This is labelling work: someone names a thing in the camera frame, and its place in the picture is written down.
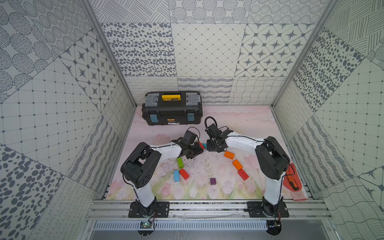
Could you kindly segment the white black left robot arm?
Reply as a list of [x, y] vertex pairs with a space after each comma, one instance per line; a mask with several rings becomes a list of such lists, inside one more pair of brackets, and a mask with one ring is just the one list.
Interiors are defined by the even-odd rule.
[[183, 156], [192, 159], [203, 151], [204, 146], [199, 141], [190, 143], [183, 138], [160, 146], [150, 146], [141, 142], [121, 166], [123, 180], [133, 186], [141, 206], [149, 208], [156, 202], [150, 180], [159, 162]]

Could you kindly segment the orange block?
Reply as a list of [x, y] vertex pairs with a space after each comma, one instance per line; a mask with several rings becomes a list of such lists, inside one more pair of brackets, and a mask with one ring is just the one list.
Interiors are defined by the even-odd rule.
[[234, 160], [232, 162], [233, 166], [236, 168], [237, 171], [240, 171], [243, 169], [242, 164], [238, 160]]
[[226, 158], [228, 158], [230, 160], [234, 160], [235, 159], [235, 154], [232, 153], [232, 152], [229, 152], [229, 151], [225, 151], [224, 157], [226, 157]]

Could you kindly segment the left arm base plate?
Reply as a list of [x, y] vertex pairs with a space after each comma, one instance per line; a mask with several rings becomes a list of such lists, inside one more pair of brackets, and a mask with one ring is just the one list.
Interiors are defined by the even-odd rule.
[[154, 200], [148, 207], [144, 207], [139, 201], [131, 203], [129, 218], [167, 218], [169, 216], [170, 202], [157, 202]]

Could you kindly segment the green block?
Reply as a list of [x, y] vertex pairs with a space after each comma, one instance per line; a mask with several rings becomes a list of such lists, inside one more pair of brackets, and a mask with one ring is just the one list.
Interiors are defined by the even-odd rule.
[[184, 162], [183, 162], [183, 159], [181, 157], [177, 158], [177, 164], [178, 164], [178, 167], [180, 170], [184, 168]]

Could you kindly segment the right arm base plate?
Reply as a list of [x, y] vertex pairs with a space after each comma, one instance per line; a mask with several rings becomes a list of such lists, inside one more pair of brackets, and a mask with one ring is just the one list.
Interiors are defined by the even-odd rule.
[[286, 203], [281, 201], [276, 205], [271, 205], [263, 201], [250, 201], [244, 209], [251, 218], [288, 218], [290, 216]]

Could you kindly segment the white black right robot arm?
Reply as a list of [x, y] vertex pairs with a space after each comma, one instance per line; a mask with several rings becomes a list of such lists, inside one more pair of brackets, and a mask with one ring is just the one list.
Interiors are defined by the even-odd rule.
[[257, 157], [262, 173], [266, 176], [266, 189], [262, 207], [267, 217], [278, 217], [279, 207], [283, 204], [283, 178], [290, 166], [290, 159], [274, 137], [257, 139], [243, 136], [226, 128], [220, 130], [215, 123], [206, 126], [209, 136], [207, 147], [209, 152], [223, 152], [227, 148], [235, 148], [251, 153]]

